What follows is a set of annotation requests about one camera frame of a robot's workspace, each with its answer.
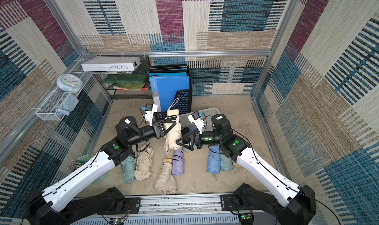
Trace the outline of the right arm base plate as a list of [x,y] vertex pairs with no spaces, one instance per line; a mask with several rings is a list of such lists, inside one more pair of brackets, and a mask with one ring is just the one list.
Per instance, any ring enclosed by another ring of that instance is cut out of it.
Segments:
[[221,194],[220,195],[220,202],[221,202],[222,211],[229,211],[229,212],[230,211],[233,211],[233,212],[237,211],[233,194]]

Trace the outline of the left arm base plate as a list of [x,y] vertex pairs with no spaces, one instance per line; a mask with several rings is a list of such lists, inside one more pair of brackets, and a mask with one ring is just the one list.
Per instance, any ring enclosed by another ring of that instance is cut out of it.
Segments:
[[126,197],[122,204],[121,214],[138,214],[140,209],[140,197]]

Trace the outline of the white plastic storage box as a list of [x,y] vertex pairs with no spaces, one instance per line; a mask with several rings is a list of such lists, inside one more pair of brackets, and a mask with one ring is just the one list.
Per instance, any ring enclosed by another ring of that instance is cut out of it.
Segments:
[[[201,119],[203,120],[204,125],[206,125],[203,128],[203,130],[212,131],[213,126],[212,126],[211,118],[216,114],[220,114],[220,111],[217,108],[208,108],[208,109],[199,110],[198,112],[203,113],[203,116],[201,116]],[[187,114],[182,114],[179,116],[182,129],[187,129],[189,130],[189,132],[197,130],[197,127],[195,126],[195,124],[189,122],[188,120],[188,116],[190,114],[191,113],[187,113]]]

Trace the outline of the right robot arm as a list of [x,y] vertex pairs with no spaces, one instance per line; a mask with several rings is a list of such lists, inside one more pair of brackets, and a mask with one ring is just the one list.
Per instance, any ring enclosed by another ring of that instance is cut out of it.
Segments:
[[234,192],[236,209],[254,207],[276,218],[281,225],[307,225],[316,214],[315,193],[308,185],[299,186],[286,178],[253,149],[241,134],[235,134],[224,114],[215,114],[207,123],[204,113],[187,115],[189,123],[196,126],[176,143],[188,150],[201,149],[203,145],[218,145],[220,153],[239,164],[255,176],[269,193],[242,184]]

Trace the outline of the beige umbrella black tip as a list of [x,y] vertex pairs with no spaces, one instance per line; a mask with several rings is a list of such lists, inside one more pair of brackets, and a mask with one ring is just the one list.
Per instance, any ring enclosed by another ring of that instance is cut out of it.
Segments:
[[181,123],[180,123],[180,117],[179,117],[179,110],[175,106],[179,102],[179,98],[176,98],[171,106],[168,108],[167,117],[166,120],[175,120],[176,126],[174,129],[172,129],[166,136],[166,142],[164,144],[164,148],[166,150],[166,153],[168,154],[171,151],[178,150],[181,148],[181,146],[176,144],[176,140],[182,137],[181,133]]

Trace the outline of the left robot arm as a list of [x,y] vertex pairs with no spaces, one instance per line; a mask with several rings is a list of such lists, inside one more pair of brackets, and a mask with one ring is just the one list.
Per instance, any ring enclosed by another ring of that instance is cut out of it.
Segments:
[[139,128],[133,116],[122,118],[115,126],[116,137],[103,145],[92,159],[61,181],[27,194],[25,218],[32,225],[69,225],[95,213],[126,214],[125,197],[117,188],[84,199],[74,198],[125,161],[135,145],[152,138],[160,139],[177,125],[175,120],[160,120]]

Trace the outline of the beige umbrella wooden handle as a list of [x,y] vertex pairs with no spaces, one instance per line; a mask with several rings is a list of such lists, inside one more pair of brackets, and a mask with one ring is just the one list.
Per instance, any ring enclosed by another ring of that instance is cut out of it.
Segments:
[[164,159],[159,176],[154,185],[154,189],[162,195],[178,192],[177,183],[172,175],[172,168],[172,159]]

